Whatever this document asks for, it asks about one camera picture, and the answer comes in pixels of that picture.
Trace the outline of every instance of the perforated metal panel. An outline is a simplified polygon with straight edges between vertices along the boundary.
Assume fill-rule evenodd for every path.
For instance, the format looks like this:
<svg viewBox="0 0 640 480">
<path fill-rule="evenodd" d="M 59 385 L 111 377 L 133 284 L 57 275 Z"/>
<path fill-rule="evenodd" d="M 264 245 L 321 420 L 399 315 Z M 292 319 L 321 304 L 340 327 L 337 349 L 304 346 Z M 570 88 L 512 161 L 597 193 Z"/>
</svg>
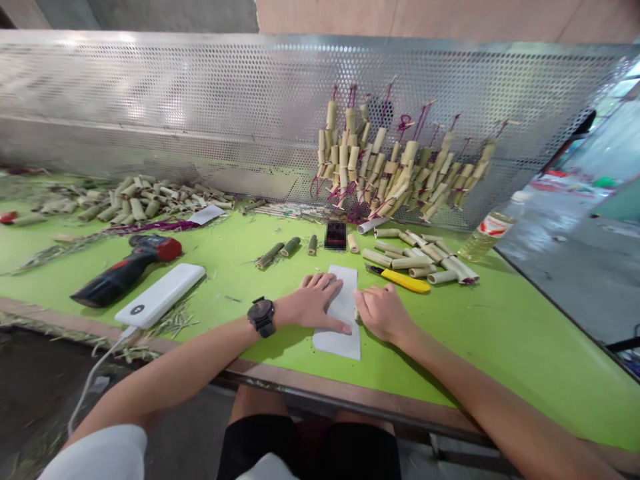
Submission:
<svg viewBox="0 0 640 480">
<path fill-rule="evenodd" d="M 464 212 L 443 207 L 437 225 L 473 228 L 522 187 L 630 68 L 635 45 L 475 45 L 366 37 L 266 37 L 168 33 L 0 33 L 0 153 L 4 159 L 100 177 L 144 172 L 203 180 L 238 193 L 318 203 L 310 197 L 317 131 L 337 86 L 341 106 L 357 85 L 371 95 L 371 135 L 385 149 L 400 115 L 415 121 L 435 99 L 419 141 L 456 123 L 453 150 L 472 137 L 473 161 L 506 118 L 488 176 Z M 413 136 L 406 132 L 404 139 Z M 443 131 L 436 136 L 438 147 Z M 417 215 L 398 216 L 416 221 Z"/>
</svg>

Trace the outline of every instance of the green table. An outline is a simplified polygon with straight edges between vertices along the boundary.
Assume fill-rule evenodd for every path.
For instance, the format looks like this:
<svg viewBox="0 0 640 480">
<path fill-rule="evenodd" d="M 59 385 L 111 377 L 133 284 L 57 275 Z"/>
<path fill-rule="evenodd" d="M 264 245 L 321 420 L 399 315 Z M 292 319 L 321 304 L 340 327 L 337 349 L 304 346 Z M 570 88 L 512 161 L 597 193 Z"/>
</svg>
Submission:
<svg viewBox="0 0 640 480">
<path fill-rule="evenodd" d="M 24 211 L 24 205 L 0 204 L 0 211 L 16 208 Z M 56 233 L 86 235 L 104 226 L 93 221 L 78 227 L 61 218 L 22 228 L 0 225 L 0 271 L 12 270 L 50 246 Z M 402 226 L 387 223 L 385 227 Z M 422 227 L 412 230 L 427 232 Z M 453 248 L 466 237 L 436 228 L 428 232 L 445 237 Z M 185 252 L 178 261 L 202 265 L 209 276 L 190 301 L 191 312 L 200 324 L 182 331 L 176 341 L 190 340 L 243 315 L 251 301 L 262 295 L 275 299 L 288 294 L 304 275 L 326 271 L 330 264 L 357 269 L 359 288 L 386 283 L 366 273 L 360 255 L 319 249 L 316 257 L 308 256 L 305 246 L 311 234 L 322 240 L 324 226 L 260 214 L 244 217 L 237 211 L 220 225 L 172 234 Z M 265 271 L 255 268 L 252 260 L 275 242 L 286 242 L 293 236 L 303 238 L 296 254 Z M 358 235 L 358 240 L 361 249 L 372 249 L 375 242 L 373 232 Z M 403 246 L 400 239 L 386 240 Z M 109 238 L 30 272 L 2 276 L 0 295 L 5 300 L 0 309 L 20 313 L 33 310 L 24 303 L 36 304 L 46 312 L 35 318 L 66 322 L 78 329 L 91 327 L 114 337 L 118 329 L 109 326 L 117 325 L 113 320 L 116 312 L 172 265 L 149 269 L 133 292 L 107 309 L 83 307 L 69 295 L 130 250 L 125 237 Z M 614 463 L 637 465 L 638 384 L 498 254 L 492 252 L 473 268 L 481 280 L 471 287 L 435 285 L 426 295 L 398 288 L 414 320 L 577 437 L 592 442 L 610 459 L 618 458 L 612 459 Z M 364 405 L 381 414 L 397 413 L 432 425 L 480 433 L 428 372 L 407 362 L 364 327 L 360 332 L 361 361 L 316 351 L 311 333 L 301 327 L 284 330 L 245 352 L 229 370 L 350 405 Z M 155 345 L 163 351 L 172 344 L 158 341 Z"/>
</svg>

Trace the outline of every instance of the paper sheet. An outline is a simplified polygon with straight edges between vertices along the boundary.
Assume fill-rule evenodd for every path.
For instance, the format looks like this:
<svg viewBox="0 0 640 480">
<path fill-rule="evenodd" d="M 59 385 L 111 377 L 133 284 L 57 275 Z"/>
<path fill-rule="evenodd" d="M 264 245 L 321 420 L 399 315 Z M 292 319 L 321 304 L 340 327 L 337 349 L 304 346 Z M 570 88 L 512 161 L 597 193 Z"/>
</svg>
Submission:
<svg viewBox="0 0 640 480">
<path fill-rule="evenodd" d="M 197 223 L 198 225 L 204 225 L 209 220 L 213 220 L 216 217 L 222 215 L 225 211 L 215 205 L 209 205 L 203 208 L 199 212 L 194 213 L 187 220 Z"/>
<path fill-rule="evenodd" d="M 327 309 L 327 315 L 343 321 L 351 327 L 351 335 L 315 329 L 313 346 L 318 350 L 341 355 L 354 360 L 360 360 L 360 328 L 355 322 L 355 299 L 353 292 L 358 288 L 358 270 L 331 265 L 329 273 L 334 273 L 336 279 L 344 282 L 338 295 L 332 300 Z"/>
</svg>

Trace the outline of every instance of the bottle label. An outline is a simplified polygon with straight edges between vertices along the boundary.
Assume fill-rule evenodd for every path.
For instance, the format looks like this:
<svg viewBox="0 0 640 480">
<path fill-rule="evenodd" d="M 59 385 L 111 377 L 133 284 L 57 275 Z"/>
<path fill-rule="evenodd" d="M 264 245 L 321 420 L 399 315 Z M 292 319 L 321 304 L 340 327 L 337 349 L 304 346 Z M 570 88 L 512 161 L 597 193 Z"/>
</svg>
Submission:
<svg viewBox="0 0 640 480">
<path fill-rule="evenodd" d="M 507 223 L 496 217 L 492 217 L 491 215 L 487 215 L 482 223 L 478 226 L 478 230 L 480 230 L 485 235 L 488 235 L 493 238 L 502 238 L 504 234 L 509 230 L 514 224 Z"/>
</svg>

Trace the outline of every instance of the charging cable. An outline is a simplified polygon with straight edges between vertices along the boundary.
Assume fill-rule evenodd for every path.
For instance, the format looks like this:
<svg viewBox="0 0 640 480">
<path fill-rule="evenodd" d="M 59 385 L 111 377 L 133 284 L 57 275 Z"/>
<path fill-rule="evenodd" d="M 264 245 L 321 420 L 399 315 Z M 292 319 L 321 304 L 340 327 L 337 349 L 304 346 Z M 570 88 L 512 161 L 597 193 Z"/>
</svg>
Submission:
<svg viewBox="0 0 640 480">
<path fill-rule="evenodd" d="M 82 408 L 82 404 L 85 401 L 85 397 L 87 396 L 89 387 L 93 384 L 93 377 L 98 371 L 98 368 L 100 368 L 100 365 L 105 362 L 110 354 L 112 354 L 120 345 L 124 343 L 126 339 L 132 336 L 137 330 L 138 327 L 128 327 L 126 330 L 124 330 L 124 332 L 120 334 L 120 338 L 118 338 L 117 342 L 113 344 L 113 346 L 108 350 L 108 352 L 104 354 L 104 356 L 100 360 L 98 360 L 98 363 L 96 363 L 89 372 L 89 376 L 87 377 L 87 381 L 85 382 L 85 387 L 82 390 L 82 394 L 80 394 L 80 400 L 78 400 L 78 404 L 75 406 L 75 410 L 71 414 L 71 418 L 69 419 L 69 423 L 67 424 L 67 434 L 69 438 L 71 438 L 71 436 L 73 435 L 73 424 L 75 423 L 75 419 L 78 416 L 78 413 L 80 413 L 80 408 Z"/>
</svg>

